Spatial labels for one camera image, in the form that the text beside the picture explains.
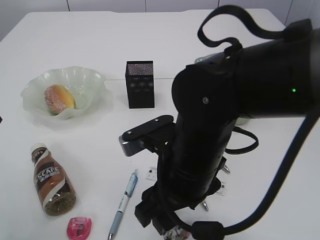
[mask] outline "coffee bottle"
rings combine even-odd
[[[34,186],[43,211],[58,216],[69,211],[76,202],[76,192],[63,169],[43,143],[31,147],[34,163]]]

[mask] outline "pen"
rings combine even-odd
[[[109,231],[108,240],[114,239],[114,237],[118,231],[121,219],[122,219],[124,212],[126,210],[126,207],[128,205],[129,198],[131,198],[132,193],[134,192],[136,184],[138,182],[137,172],[138,172],[138,170],[136,169],[131,174],[128,185],[126,186],[126,189],[124,191],[123,197],[120,202],[120,205],[119,205],[118,210],[116,211],[115,217],[113,219],[113,223],[112,223],[112,226]]]
[[[222,168],[222,170],[223,170],[225,173],[227,173],[227,174],[230,174],[230,173],[231,173],[231,171],[230,171],[230,169],[227,167],[227,165],[224,165],[223,168]]]

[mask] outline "bread roll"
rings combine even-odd
[[[71,92],[63,85],[52,85],[44,91],[45,103],[54,114],[68,108],[75,108],[76,102]]]

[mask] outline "white table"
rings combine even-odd
[[[283,28],[266,10],[250,12],[264,28]],[[0,42],[0,239],[64,240],[67,223],[76,216],[92,218],[89,239],[106,239],[135,168],[139,181],[116,239],[162,239],[151,225],[143,229],[134,216],[142,192],[153,184],[145,175],[149,167],[156,166],[157,156],[145,150],[125,157],[118,136],[154,117],[176,116],[171,100],[172,78],[195,58],[223,49],[207,48],[197,39],[198,27],[208,13],[31,13]],[[213,22],[205,29],[210,37],[236,36],[244,46],[263,42],[251,36],[234,17],[219,16]],[[155,80],[154,109],[128,109],[124,80],[106,81],[108,94],[84,117],[60,123],[39,121],[22,108],[22,88],[48,69],[79,65],[110,79],[123,79],[127,60],[154,60],[155,77],[163,78]],[[178,211],[181,218],[190,224],[213,220],[225,226],[246,218],[260,203],[301,122],[301,118],[250,121],[245,128],[259,137],[260,146],[244,155],[226,155],[231,175],[218,174],[227,184],[226,195],[208,197],[208,213],[200,207],[195,211],[183,209]],[[319,133],[317,125],[262,220],[226,239],[320,238]],[[36,142],[47,144],[77,192],[76,206],[65,215],[48,217],[40,207],[29,150]],[[229,147],[249,143],[235,134]]]

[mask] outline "pink pencil sharpener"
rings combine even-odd
[[[86,240],[91,230],[91,218],[78,216],[71,218],[66,229],[70,240]]]

